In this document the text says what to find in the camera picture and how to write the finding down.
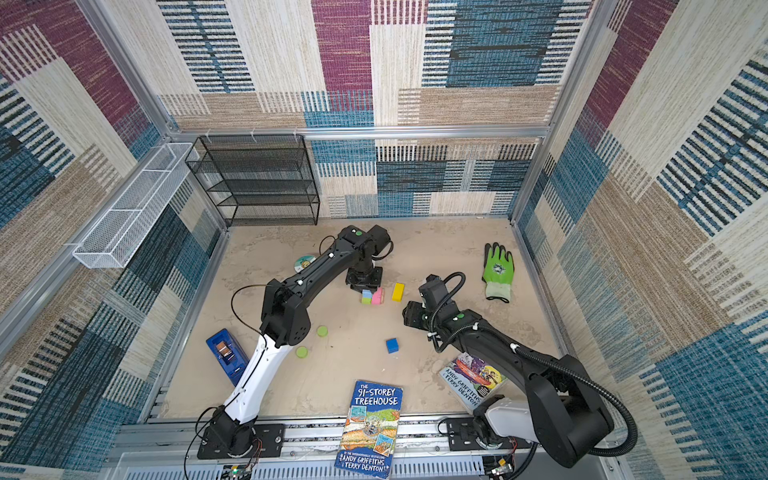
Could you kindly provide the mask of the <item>pink rectangular block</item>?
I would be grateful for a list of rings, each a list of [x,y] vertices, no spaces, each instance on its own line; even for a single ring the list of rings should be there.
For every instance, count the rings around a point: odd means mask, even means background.
[[[384,302],[384,289],[379,288],[373,295],[372,295],[372,301],[371,303],[373,305],[381,305]]]

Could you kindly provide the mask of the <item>yellow wood block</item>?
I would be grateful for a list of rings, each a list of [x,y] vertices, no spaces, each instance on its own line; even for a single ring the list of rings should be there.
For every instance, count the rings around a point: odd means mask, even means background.
[[[396,283],[392,293],[392,300],[394,302],[401,302],[404,297],[405,285],[403,283]]]

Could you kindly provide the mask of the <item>dark blue cube block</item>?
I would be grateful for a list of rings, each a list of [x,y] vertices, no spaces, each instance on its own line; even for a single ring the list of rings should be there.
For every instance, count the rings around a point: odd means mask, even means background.
[[[391,338],[386,341],[386,348],[389,354],[394,354],[399,351],[399,343],[396,338]]]

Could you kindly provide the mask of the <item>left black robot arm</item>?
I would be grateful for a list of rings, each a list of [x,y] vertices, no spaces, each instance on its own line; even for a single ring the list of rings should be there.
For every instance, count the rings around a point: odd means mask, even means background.
[[[259,340],[254,357],[224,404],[216,407],[198,434],[199,460],[253,459],[277,456],[282,426],[264,433],[255,426],[268,387],[283,360],[311,330],[308,308],[317,295],[344,273],[345,283],[358,292],[381,286],[383,268],[376,263],[394,250],[388,231],[379,225],[363,230],[342,229],[330,246],[300,272],[264,286]]]

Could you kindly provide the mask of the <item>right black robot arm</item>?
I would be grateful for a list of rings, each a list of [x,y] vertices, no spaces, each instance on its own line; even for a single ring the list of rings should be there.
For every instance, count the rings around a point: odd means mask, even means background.
[[[430,275],[421,300],[403,310],[404,324],[423,330],[435,351],[456,348],[495,367],[527,398],[528,415],[506,413],[497,400],[477,413],[499,437],[539,444],[563,467],[586,455],[623,456],[635,446],[637,428],[626,407],[592,381],[573,356],[560,359],[533,350],[493,327],[479,313],[453,300],[466,280],[461,272]]]

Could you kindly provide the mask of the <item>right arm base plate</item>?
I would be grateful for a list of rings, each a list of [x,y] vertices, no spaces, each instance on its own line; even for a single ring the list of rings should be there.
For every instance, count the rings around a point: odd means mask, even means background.
[[[496,434],[481,417],[447,417],[437,424],[439,434],[445,436],[451,451],[529,449],[531,443],[517,437]]]

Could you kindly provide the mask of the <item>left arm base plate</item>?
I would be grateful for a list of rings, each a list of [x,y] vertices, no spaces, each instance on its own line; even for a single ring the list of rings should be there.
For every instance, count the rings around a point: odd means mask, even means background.
[[[199,460],[276,458],[281,455],[285,424],[215,424],[206,428],[198,447]]]

